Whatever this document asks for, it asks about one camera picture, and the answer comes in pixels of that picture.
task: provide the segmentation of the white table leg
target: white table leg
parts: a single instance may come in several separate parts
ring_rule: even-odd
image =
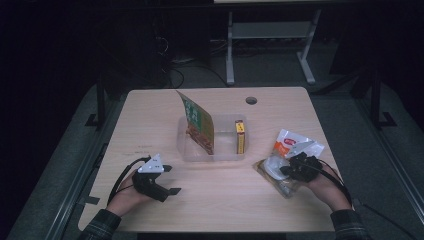
[[[308,84],[315,84],[315,78],[312,74],[311,69],[309,68],[308,61],[306,60],[306,57],[308,56],[309,48],[311,47],[312,40],[314,39],[315,30],[318,25],[318,19],[321,14],[321,10],[317,10],[315,12],[315,16],[311,22],[311,25],[309,27],[308,35],[306,37],[306,45],[305,48],[303,48],[302,52],[297,53],[297,58],[299,59],[300,66],[302,67],[303,73],[305,74],[306,81]]]
[[[234,69],[233,69],[233,13],[228,15],[228,42],[227,42],[227,84],[234,85]]]

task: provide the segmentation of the person's left hand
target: person's left hand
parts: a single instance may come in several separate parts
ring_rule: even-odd
[[[112,201],[106,207],[106,210],[118,215],[119,217],[129,213],[135,206],[151,200],[150,197],[137,192],[137,190],[135,190],[132,186],[132,176],[135,171],[136,170],[122,181],[119,186],[118,193],[116,193]]]

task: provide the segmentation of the snack bag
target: snack bag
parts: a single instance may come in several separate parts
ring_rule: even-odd
[[[275,141],[271,155],[267,159],[255,163],[254,168],[267,181],[271,182],[281,195],[290,198],[297,190],[298,184],[297,181],[284,175],[280,168],[289,166],[289,159],[301,152],[318,158],[323,149],[323,145],[308,137],[282,129]]]
[[[214,153],[214,127],[211,115],[193,100],[177,91],[183,101],[186,118],[187,130],[197,144],[199,144],[209,155]]]

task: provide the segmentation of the hole in table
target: hole in table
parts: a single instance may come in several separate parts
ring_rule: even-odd
[[[256,99],[255,97],[246,98],[246,103],[249,105],[255,105],[257,102],[258,102],[258,99]]]

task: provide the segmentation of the dark sleeve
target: dark sleeve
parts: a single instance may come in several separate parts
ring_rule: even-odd
[[[82,231],[79,240],[106,240],[112,235],[121,223],[121,218],[105,209],[101,209]]]
[[[370,240],[360,216],[353,210],[339,210],[331,215],[336,240]]]

